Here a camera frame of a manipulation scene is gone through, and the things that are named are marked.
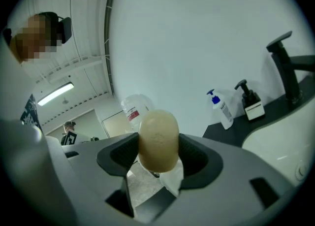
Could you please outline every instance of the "fluorescent light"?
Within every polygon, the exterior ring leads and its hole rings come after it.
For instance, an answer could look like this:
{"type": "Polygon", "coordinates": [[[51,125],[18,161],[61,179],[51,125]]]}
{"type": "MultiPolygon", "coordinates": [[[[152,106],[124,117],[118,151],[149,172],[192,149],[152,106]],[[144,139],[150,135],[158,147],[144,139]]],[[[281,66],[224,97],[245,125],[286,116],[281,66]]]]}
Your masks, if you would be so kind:
{"type": "Polygon", "coordinates": [[[56,98],[57,96],[67,92],[68,90],[71,90],[73,88],[72,82],[68,82],[61,87],[57,88],[56,90],[52,91],[50,94],[42,98],[38,101],[38,105],[43,106],[44,104],[48,103],[50,100],[56,98]]]}

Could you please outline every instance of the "white sink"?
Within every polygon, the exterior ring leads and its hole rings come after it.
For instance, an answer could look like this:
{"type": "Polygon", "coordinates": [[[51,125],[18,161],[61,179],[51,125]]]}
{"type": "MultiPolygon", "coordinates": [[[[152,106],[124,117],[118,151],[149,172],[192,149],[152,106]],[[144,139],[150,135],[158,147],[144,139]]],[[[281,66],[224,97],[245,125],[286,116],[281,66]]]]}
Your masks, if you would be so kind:
{"type": "Polygon", "coordinates": [[[292,114],[253,131],[242,147],[260,156],[293,185],[299,185],[313,163],[315,97],[292,114]]]}

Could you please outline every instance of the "person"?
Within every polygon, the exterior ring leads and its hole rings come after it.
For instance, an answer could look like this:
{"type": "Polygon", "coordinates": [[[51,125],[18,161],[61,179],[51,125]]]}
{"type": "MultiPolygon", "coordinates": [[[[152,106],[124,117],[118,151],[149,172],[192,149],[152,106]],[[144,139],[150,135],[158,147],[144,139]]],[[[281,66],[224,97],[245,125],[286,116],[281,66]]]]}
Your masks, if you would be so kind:
{"type": "Polygon", "coordinates": [[[68,121],[68,122],[65,122],[65,123],[64,123],[63,129],[64,129],[65,135],[64,135],[63,138],[61,139],[61,145],[64,145],[64,143],[65,143],[65,138],[67,137],[68,131],[69,131],[69,130],[74,130],[74,126],[75,126],[75,125],[76,125],[76,123],[73,122],[73,121],[68,121]]]}
{"type": "Polygon", "coordinates": [[[32,94],[35,83],[21,64],[39,59],[47,47],[61,45],[67,40],[63,40],[58,16],[52,12],[29,17],[26,25],[11,35],[9,28],[0,34],[0,119],[21,120],[25,125],[41,129],[32,94]]]}

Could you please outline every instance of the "beige egg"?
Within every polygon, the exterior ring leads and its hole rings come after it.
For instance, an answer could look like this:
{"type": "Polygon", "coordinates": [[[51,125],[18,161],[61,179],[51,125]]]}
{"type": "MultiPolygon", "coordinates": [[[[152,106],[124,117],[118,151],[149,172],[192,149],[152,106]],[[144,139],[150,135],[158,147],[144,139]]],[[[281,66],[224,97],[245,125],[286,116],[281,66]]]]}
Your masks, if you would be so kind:
{"type": "Polygon", "coordinates": [[[178,160],[179,128],[167,111],[149,111],[139,130],[139,159],[151,172],[163,173],[174,168],[178,160]]]}

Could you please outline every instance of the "ceiling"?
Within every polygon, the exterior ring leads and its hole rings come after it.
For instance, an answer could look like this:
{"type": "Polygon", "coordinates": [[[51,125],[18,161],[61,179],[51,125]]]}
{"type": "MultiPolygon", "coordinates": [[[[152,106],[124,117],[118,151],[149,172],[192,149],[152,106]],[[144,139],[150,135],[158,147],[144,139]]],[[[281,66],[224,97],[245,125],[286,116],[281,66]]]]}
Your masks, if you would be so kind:
{"type": "Polygon", "coordinates": [[[106,64],[109,57],[104,49],[106,1],[20,0],[10,14],[8,27],[13,34],[28,17],[39,12],[53,11],[72,20],[72,37],[67,43],[46,54],[46,59],[22,65],[36,84],[33,94],[37,101],[67,82],[74,85],[72,90],[37,107],[41,126],[84,102],[107,92],[112,94],[106,64]]]}

